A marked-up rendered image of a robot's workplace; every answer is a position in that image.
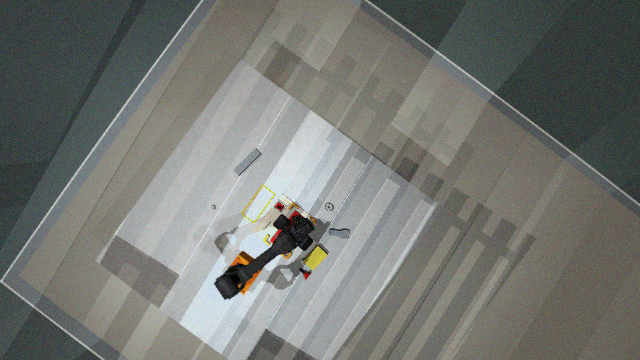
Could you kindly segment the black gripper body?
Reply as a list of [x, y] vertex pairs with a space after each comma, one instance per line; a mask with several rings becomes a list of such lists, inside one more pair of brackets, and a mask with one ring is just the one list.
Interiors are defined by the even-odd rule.
[[[285, 217], [283, 214], [281, 214], [276, 221], [273, 223], [273, 226], [275, 228], [277, 228], [278, 230], [284, 230], [287, 226], [287, 221], [288, 218]], [[313, 243], [313, 239], [311, 237], [309, 237], [308, 235], [302, 238], [304, 241], [298, 246], [299, 248], [301, 248], [303, 251], [306, 251], [309, 246]]]

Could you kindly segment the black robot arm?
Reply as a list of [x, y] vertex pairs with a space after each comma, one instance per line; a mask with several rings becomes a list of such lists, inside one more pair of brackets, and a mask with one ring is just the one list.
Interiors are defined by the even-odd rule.
[[[214, 284], [225, 300], [236, 296], [256, 272], [278, 255], [293, 251], [304, 241], [303, 237], [315, 230], [308, 218], [296, 215], [292, 220], [290, 227], [286, 227], [279, 233], [278, 238], [274, 240], [269, 249], [246, 266], [239, 263], [230, 266], [225, 273], [216, 279]], [[298, 244], [296, 245], [296, 243]]]

